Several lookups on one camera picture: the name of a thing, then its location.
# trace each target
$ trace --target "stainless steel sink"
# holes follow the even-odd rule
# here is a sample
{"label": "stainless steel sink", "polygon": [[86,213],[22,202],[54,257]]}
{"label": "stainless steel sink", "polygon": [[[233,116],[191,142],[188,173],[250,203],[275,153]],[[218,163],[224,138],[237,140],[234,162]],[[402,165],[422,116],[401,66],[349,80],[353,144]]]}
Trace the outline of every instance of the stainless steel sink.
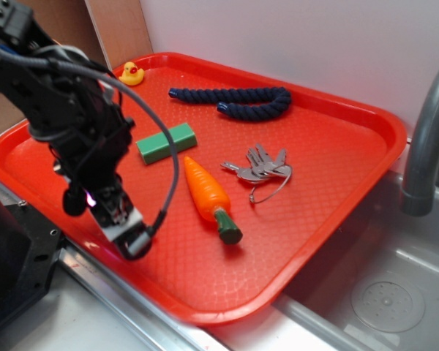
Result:
{"label": "stainless steel sink", "polygon": [[412,217],[400,183],[388,173],[284,291],[341,350],[439,350],[439,189]]}

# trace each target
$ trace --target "red tray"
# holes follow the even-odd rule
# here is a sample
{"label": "red tray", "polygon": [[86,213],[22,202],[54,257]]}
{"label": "red tray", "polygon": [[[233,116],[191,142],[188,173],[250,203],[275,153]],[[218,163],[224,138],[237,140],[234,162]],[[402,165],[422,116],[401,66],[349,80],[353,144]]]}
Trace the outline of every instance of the red tray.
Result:
{"label": "red tray", "polygon": [[[184,170],[168,217],[142,260],[121,259],[88,213],[72,218],[61,209],[66,188],[52,171],[45,144],[29,137],[23,122],[0,137],[0,181],[62,228],[67,237],[164,310],[196,325],[245,317],[272,302],[297,271],[388,170],[405,147],[406,134],[390,113],[340,97],[175,53],[135,60],[146,71],[134,87],[168,127],[188,122],[198,146],[189,155],[223,185],[231,216],[244,237],[225,246],[214,223],[192,202]],[[115,70],[121,75],[122,67]],[[279,118],[247,123],[224,117],[213,105],[171,99],[169,88],[257,88],[284,86],[293,104]],[[130,99],[123,111],[137,126],[134,141],[158,133]],[[288,151],[294,174],[270,200],[251,205],[251,186],[220,164],[247,166],[248,148],[262,144],[276,156]],[[171,182],[172,161],[145,165],[135,145],[119,165],[124,185],[151,224]],[[270,184],[257,199],[272,192]]]}

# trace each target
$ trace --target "orange carrot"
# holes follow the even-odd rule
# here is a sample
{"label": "orange carrot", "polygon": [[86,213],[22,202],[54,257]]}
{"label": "orange carrot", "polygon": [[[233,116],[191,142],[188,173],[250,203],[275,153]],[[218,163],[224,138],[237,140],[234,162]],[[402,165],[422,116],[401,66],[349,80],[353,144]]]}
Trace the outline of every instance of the orange carrot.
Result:
{"label": "orange carrot", "polygon": [[184,157],[185,176],[190,194],[200,215],[210,222],[218,223],[218,232],[225,244],[237,244],[242,232],[229,217],[231,203],[217,180],[188,156]]}

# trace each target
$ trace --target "keys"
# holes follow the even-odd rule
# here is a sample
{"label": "keys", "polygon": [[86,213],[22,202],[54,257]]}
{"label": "keys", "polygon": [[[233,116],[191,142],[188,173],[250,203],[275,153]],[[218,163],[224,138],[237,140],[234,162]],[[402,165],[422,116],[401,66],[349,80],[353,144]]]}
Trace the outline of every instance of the keys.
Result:
{"label": "keys", "polygon": [[236,174],[239,178],[244,179],[245,181],[248,181],[249,183],[252,183],[252,184],[263,183],[264,181],[266,181],[268,179],[268,177],[258,177],[257,175],[255,175],[253,173],[251,168],[239,167],[231,162],[223,162],[221,165],[224,168],[227,168],[229,170],[236,172]]}
{"label": "keys", "polygon": [[237,176],[252,184],[263,183],[273,177],[287,178],[291,167],[285,164],[286,150],[281,149],[278,156],[273,160],[261,144],[256,145],[257,150],[250,148],[246,155],[251,167],[239,167],[231,162],[223,162],[221,165],[236,172]]}
{"label": "keys", "polygon": [[250,148],[247,158],[252,165],[252,171],[258,176],[277,176],[287,177],[289,174],[289,167],[283,167],[286,160],[286,150],[282,148],[276,160],[273,160],[269,153],[265,151],[261,144],[256,145],[258,152]]}

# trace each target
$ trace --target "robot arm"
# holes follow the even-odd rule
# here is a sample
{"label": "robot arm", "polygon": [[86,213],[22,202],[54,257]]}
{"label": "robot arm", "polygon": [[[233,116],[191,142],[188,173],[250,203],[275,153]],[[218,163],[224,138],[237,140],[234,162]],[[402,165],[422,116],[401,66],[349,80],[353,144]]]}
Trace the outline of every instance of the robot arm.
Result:
{"label": "robot arm", "polygon": [[[56,45],[32,10],[13,0],[0,0],[0,49],[17,58],[46,60],[45,68],[34,68],[0,56],[0,92],[24,113],[30,135],[48,143],[55,156],[54,170],[68,183],[64,211],[79,216],[89,208],[125,258],[144,256],[156,228],[143,223],[116,173],[134,123],[123,117],[121,96],[114,102],[111,86],[62,69],[61,63],[111,73],[82,51]],[[164,216],[161,211],[157,226]]]}

